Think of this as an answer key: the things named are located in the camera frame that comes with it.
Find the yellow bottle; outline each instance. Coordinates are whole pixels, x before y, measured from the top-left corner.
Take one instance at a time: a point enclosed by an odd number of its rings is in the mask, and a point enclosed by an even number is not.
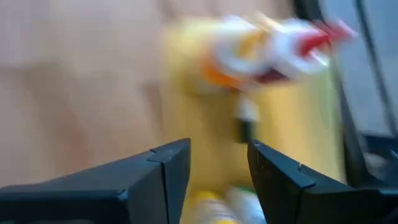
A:
[[[210,191],[196,195],[196,224],[239,224],[221,197]]]

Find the yellow tray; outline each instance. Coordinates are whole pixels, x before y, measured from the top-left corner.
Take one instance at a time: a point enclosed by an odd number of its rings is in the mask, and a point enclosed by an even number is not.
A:
[[[162,88],[165,141],[192,139],[187,197],[196,190],[224,192],[230,184],[251,184],[246,145],[234,141],[236,95],[194,95],[187,91],[192,61],[216,21],[190,19],[165,35],[167,73]],[[261,121],[257,138],[291,158],[344,182],[337,107],[331,72],[302,83],[266,86],[252,94]],[[191,223],[185,202],[182,223]]]

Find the orange object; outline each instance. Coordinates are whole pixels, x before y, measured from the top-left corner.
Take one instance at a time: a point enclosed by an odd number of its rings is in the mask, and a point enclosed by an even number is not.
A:
[[[215,85],[228,87],[228,88],[237,88],[240,80],[238,78],[231,77],[220,72],[220,70],[217,69],[214,61],[215,60],[213,59],[212,56],[204,57],[202,63],[203,65],[202,74],[205,77],[205,79]]]

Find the small black object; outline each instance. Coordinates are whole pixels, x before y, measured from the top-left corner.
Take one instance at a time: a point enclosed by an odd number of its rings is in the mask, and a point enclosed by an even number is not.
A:
[[[239,143],[248,143],[254,137],[254,126],[256,125],[255,121],[248,121],[243,119],[237,119],[237,123],[239,126],[238,131],[238,142]]]
[[[350,187],[257,140],[248,161],[268,224],[396,223],[396,189]]]
[[[178,224],[190,140],[50,181],[0,189],[0,223]]]

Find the yellow object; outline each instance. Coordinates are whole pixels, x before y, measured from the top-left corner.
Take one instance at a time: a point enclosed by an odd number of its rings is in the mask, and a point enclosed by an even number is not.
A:
[[[196,223],[238,224],[234,214],[218,194],[210,191],[200,191],[196,195],[196,200]]]
[[[263,44],[266,41],[266,31],[260,30],[259,32],[253,32],[243,37],[242,43],[238,46],[237,55],[242,58],[254,58],[254,49],[257,44]]]
[[[191,223],[191,195],[202,189],[224,192],[228,185],[251,184],[247,146],[234,140],[237,95],[191,94],[187,81],[203,45],[218,26],[214,20],[187,19],[166,31],[165,83],[162,87],[165,141],[192,139],[192,163],[182,223]],[[295,160],[344,181],[337,107],[331,72],[302,83],[281,83],[252,93],[261,120],[258,139]]]
[[[214,60],[209,56],[203,59],[201,70],[203,78],[214,85],[235,89],[241,81],[239,78],[231,77],[220,72],[214,65]]]

